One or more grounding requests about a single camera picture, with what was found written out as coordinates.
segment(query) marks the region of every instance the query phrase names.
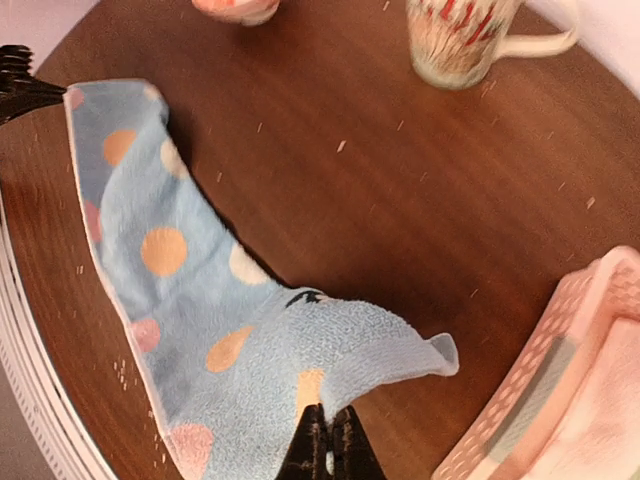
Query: wood surface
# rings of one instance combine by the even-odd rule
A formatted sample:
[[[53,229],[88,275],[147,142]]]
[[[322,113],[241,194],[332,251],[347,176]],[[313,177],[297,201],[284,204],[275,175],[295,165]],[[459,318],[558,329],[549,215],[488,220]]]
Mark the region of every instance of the wood surface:
[[[188,1],[105,0],[39,77],[146,78],[202,191],[274,275],[454,336],[456,377],[355,403],[389,479],[421,480],[491,397],[562,275],[615,245],[640,248],[640,105],[581,48],[502,60],[471,90],[436,90],[411,69],[403,3],[383,3],[288,1],[248,29]],[[514,29],[552,31],[526,10]],[[155,449],[141,382],[131,387],[138,373],[91,263],[70,162],[62,107],[0,129],[33,314],[119,478],[178,479]]]

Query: pink basket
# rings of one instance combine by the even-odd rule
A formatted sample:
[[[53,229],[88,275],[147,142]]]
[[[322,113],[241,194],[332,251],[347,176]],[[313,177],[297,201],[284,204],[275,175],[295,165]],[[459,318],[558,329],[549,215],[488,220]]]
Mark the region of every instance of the pink basket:
[[[520,479],[618,317],[640,321],[640,255],[627,247],[560,281],[509,374],[432,480]]]

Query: towel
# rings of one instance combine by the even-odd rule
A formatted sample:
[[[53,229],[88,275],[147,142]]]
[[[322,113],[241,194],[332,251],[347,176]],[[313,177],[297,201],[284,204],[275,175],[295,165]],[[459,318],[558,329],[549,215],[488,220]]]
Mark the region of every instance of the towel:
[[[187,480],[272,480],[305,406],[331,419],[378,385],[457,371],[447,334],[272,280],[198,192],[157,89],[80,84],[65,106],[96,270]]]
[[[611,327],[526,480],[629,480],[640,468],[640,322]]]

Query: blue towel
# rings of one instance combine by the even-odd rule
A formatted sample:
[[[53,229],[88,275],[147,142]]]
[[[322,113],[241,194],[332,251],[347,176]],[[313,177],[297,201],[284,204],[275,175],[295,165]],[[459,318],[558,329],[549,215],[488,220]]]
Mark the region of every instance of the blue towel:
[[[331,419],[378,385],[456,373],[449,335],[273,281],[198,192],[154,87],[80,84],[65,106],[95,266],[187,480],[273,480],[305,406]]]

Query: mug handle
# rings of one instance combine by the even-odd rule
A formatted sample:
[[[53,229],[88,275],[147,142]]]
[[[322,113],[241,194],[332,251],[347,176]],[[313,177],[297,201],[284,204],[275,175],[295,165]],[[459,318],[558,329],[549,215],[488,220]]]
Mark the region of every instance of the mug handle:
[[[555,35],[507,35],[495,50],[501,57],[548,57],[566,52],[578,41],[580,12],[576,0],[557,0],[573,24],[571,30]]]

